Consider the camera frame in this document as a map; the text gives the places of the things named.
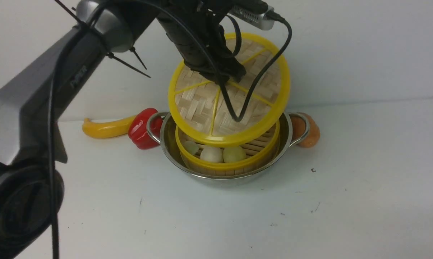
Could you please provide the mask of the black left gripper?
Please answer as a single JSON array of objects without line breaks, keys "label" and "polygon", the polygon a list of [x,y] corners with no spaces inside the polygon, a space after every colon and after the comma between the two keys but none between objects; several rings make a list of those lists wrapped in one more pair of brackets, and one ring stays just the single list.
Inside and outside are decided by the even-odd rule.
[{"label": "black left gripper", "polygon": [[235,0],[157,0],[164,8],[157,21],[175,44],[184,64],[193,72],[210,81],[216,80],[213,67],[197,41],[206,48],[214,61],[223,83],[230,78],[240,81],[246,75],[245,67],[236,59],[241,49],[241,32],[231,18],[236,33],[236,46],[227,46],[221,21],[235,6]]}]

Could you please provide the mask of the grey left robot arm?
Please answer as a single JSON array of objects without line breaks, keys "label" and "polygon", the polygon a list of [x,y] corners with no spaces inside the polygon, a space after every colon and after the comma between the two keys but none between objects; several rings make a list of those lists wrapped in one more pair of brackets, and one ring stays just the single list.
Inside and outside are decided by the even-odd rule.
[{"label": "grey left robot arm", "polygon": [[55,168],[67,154],[57,120],[100,62],[133,48],[156,19],[189,39],[185,61],[198,72],[226,75],[220,22],[236,0],[82,0],[76,25],[0,88],[0,259],[13,259],[48,228],[60,257],[57,214],[65,186]]}]

